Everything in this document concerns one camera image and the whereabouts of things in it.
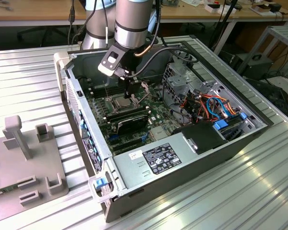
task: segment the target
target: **aluminum profile table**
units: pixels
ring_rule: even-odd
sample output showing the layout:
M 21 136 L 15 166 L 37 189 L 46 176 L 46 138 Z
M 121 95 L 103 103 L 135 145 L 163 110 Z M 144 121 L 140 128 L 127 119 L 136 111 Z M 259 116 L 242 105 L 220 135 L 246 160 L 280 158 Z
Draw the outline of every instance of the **aluminum profile table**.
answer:
M 200 41 L 186 40 L 263 111 L 274 126 L 233 159 L 112 223 L 87 186 L 87 173 L 59 97 L 52 56 L 59 46 L 0 52 L 0 120 L 19 114 L 24 130 L 47 122 L 70 188 L 66 196 L 0 221 L 2 229 L 288 229 L 288 118 Z M 194 68 L 206 80 L 210 73 Z
M 242 62 L 240 67 L 237 70 L 237 73 L 241 74 L 251 58 L 254 56 L 255 52 L 259 49 L 259 47 L 263 44 L 265 39 L 268 37 L 268 35 L 272 35 L 274 39 L 272 42 L 268 45 L 268 47 L 264 50 L 263 54 L 268 56 L 268 54 L 271 52 L 272 48 L 275 46 L 275 44 L 278 41 L 281 41 L 282 43 L 286 44 L 288 46 L 288 26 L 268 26 L 263 34 L 260 36 L 258 41 L 255 43 L 254 47 L 248 54 L 248 56 L 245 58 L 245 60 Z

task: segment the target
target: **warning label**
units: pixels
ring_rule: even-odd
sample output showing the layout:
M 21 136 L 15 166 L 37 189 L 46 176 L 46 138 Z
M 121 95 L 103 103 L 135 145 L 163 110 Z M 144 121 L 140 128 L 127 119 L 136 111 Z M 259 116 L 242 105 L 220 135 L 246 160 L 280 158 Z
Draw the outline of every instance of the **warning label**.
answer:
M 169 143 L 143 152 L 143 156 L 154 174 L 162 173 L 178 164 L 181 164 L 180 159 Z

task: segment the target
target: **gray mounting plate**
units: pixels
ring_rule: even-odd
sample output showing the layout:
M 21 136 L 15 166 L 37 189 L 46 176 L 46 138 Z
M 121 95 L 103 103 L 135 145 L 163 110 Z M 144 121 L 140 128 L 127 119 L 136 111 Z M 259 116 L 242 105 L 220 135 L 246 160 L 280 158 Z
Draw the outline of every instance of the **gray mounting plate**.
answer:
M 32 159 L 25 160 L 20 148 L 7 150 L 2 141 L 6 138 L 0 138 L 0 188 L 17 183 L 17 181 L 36 176 L 38 184 L 29 186 L 22 190 L 14 189 L 0 195 L 0 220 L 41 205 L 50 200 L 59 198 L 68 193 L 68 186 L 56 143 L 56 139 L 45 142 L 38 142 L 35 130 L 23 132 L 23 135 L 32 152 Z M 50 195 L 47 189 L 45 177 L 50 180 L 50 185 L 58 183 L 58 176 L 64 183 L 64 188 L 56 194 Z M 20 204 L 19 196 L 38 190 L 40 199 L 33 200 L 25 206 Z

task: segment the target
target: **gray block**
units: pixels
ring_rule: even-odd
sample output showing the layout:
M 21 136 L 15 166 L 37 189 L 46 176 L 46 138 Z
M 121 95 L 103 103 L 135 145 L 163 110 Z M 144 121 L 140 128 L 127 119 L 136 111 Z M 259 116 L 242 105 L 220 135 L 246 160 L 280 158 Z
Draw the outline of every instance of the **gray block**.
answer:
M 17 183 L 18 183 L 18 188 L 20 190 L 23 190 L 25 188 L 29 188 L 31 186 L 39 184 L 39 181 L 36 178 L 36 176 L 33 175 L 33 176 L 30 176 L 30 177 L 24 178 L 22 180 L 19 180 L 19 181 L 17 181 Z
M 26 160 L 31 159 L 32 158 L 31 151 L 28 147 L 28 144 L 23 134 L 20 131 L 20 129 L 22 128 L 20 117 L 18 115 L 9 116 L 4 119 L 4 122 L 5 122 L 5 130 L 13 134 L 14 138 L 16 139 L 19 147 L 21 148 L 24 154 L 25 159 Z
M 47 140 L 51 140 L 54 137 L 54 134 L 50 132 L 47 124 L 41 124 L 35 126 L 36 135 L 39 143 Z
M 26 206 L 28 204 L 31 204 L 35 201 L 38 201 L 41 199 L 41 196 L 38 192 L 38 190 L 35 190 L 35 191 L 32 191 L 30 193 L 26 193 L 24 195 L 21 195 L 19 196 L 19 203 L 22 205 L 22 206 Z
M 5 135 L 5 137 L 6 137 L 7 139 L 11 139 L 11 138 L 14 138 L 14 135 L 13 135 L 13 133 L 11 133 L 11 132 L 8 132 L 8 131 L 6 131 L 5 129 L 4 129 L 4 130 L 2 130 L 2 132 L 3 132 L 3 134 Z
M 8 150 L 19 148 L 18 142 L 15 138 L 4 140 L 3 143 Z
M 5 130 L 7 132 L 14 132 L 20 130 L 23 126 L 18 115 L 4 118 Z
M 50 195 L 54 195 L 56 193 L 59 193 L 64 189 L 64 183 L 63 183 L 59 173 L 57 173 L 57 177 L 58 177 L 57 183 L 55 183 L 54 181 L 50 182 L 48 177 L 45 177 L 46 186 L 47 186 L 47 189 L 48 189 L 48 192 Z

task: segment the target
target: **white sticker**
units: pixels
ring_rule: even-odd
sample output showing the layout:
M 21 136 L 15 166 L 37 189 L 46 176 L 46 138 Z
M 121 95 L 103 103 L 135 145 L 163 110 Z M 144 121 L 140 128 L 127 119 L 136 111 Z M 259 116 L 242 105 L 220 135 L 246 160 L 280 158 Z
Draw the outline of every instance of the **white sticker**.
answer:
M 137 159 L 139 157 L 142 157 L 143 156 L 142 150 L 137 150 L 135 152 L 129 153 L 129 156 L 130 156 L 131 160 L 134 160 L 134 159 Z

